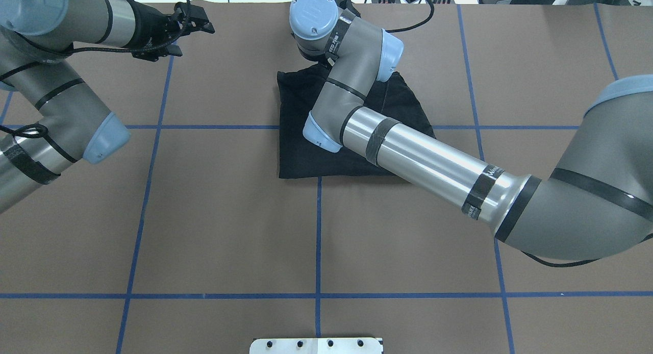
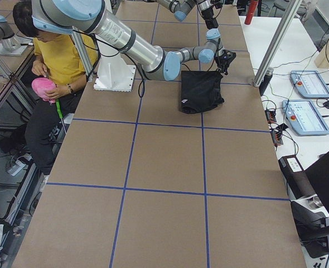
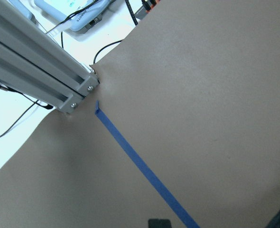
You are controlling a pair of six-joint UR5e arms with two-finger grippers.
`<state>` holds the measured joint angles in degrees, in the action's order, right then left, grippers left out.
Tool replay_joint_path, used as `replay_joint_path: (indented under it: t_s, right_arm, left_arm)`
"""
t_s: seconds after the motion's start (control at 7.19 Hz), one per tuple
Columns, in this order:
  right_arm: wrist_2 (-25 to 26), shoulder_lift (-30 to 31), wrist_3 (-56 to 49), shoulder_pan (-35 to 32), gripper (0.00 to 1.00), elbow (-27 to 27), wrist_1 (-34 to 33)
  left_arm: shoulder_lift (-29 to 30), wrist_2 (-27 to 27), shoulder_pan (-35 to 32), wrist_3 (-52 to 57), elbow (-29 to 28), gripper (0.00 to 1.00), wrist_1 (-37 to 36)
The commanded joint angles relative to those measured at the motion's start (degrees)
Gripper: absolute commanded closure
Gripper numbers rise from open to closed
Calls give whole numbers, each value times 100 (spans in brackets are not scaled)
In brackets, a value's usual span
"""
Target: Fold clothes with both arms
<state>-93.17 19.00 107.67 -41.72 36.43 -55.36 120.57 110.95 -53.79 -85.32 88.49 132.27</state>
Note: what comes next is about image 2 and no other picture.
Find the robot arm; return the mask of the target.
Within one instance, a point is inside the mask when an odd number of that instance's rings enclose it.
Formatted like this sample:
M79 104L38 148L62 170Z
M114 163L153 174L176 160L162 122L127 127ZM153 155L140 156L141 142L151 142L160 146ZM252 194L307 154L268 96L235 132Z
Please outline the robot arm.
M220 73L227 74L236 54L224 49L213 8L221 8L222 1L159 1L179 21L183 21L197 6L206 22L207 41L203 46L186 47L166 52L153 46L107 10L104 1L32 1L34 26L43 31L71 34L78 28L86 34L96 34L121 54L128 54L141 65L141 73L148 80L171 81L178 77L181 64L199 60L215 61Z
M195 1L195 0L186 0L186 1L175 1L175 0L158 0L155 1L161 6L165 7L169 11L171 11L175 18L178 21L184 21L187 15L192 11L192 9L196 6L199 10L199 13L203 20L205 21L206 27L208 30L213 28L218 28L218 22L214 15L213 8L221 9L224 1Z

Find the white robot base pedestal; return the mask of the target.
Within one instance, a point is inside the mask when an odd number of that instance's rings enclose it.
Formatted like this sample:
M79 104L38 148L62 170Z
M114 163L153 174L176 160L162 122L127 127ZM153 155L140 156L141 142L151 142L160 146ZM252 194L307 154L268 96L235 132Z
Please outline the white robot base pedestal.
M94 89L99 91L131 92L136 66L127 64L118 51L97 41L101 58L97 70Z

